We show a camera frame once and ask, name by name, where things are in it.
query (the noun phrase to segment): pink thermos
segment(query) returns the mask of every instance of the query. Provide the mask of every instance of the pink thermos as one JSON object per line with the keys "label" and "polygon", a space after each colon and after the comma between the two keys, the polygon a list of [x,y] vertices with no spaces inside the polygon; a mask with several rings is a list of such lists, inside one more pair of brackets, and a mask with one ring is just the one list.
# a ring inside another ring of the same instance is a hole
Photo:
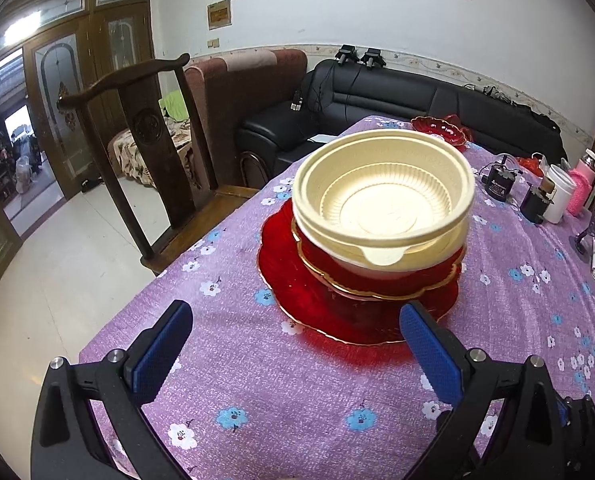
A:
{"label": "pink thermos", "polygon": [[569,171],[569,176],[577,184],[571,201],[566,210],[574,216],[580,214],[584,203],[593,190],[595,181],[595,153],[586,150],[574,170]]}

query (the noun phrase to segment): beige plastic bowl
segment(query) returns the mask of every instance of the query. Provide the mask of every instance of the beige plastic bowl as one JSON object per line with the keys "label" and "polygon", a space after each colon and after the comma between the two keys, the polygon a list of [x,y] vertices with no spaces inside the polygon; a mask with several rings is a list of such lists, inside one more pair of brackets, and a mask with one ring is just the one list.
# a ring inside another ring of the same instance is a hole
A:
{"label": "beige plastic bowl", "polygon": [[340,263],[386,278],[455,253],[474,195],[469,163],[444,140],[372,130],[334,140],[303,163],[293,212],[306,237]]}

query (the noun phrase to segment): green cloth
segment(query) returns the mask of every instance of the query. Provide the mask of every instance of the green cloth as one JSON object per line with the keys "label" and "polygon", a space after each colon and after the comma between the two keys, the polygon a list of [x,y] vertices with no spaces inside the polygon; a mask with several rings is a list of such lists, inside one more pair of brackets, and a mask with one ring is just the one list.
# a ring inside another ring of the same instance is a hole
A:
{"label": "green cloth", "polygon": [[186,103],[181,90],[176,90],[162,97],[160,99],[160,108],[162,110],[165,108],[168,116],[175,121],[181,122],[188,119],[188,110],[186,110]]}

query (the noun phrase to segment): sofa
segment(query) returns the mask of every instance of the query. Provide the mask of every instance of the sofa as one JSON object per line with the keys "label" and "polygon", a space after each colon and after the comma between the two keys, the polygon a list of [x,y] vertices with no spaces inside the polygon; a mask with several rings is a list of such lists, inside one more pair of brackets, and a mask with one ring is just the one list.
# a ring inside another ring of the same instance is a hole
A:
{"label": "sofa", "polygon": [[287,100],[248,116],[237,128],[235,145],[250,186],[263,185],[322,145],[311,137],[337,136],[371,115],[408,121],[456,114],[474,141],[493,153],[566,158],[559,128],[548,118],[423,75],[326,59],[306,74],[299,92],[299,111]]}
{"label": "sofa", "polygon": [[184,70],[219,184],[244,183],[234,142],[237,126],[255,113],[291,99],[305,74],[305,53],[288,48],[220,54]]}

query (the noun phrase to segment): black leather sofa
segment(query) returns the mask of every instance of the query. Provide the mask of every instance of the black leather sofa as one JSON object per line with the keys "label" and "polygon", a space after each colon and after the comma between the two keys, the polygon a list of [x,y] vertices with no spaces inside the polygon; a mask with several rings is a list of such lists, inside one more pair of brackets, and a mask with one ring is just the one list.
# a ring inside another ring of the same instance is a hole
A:
{"label": "black leather sofa", "polygon": [[559,128],[536,119],[528,107],[423,75],[326,59],[306,74],[299,91],[301,110],[282,102],[251,115],[235,132],[250,186],[264,184],[321,146],[308,140],[312,136],[339,135],[371,115],[410,120],[456,114],[475,142],[493,153],[540,152],[551,162],[566,158]]}

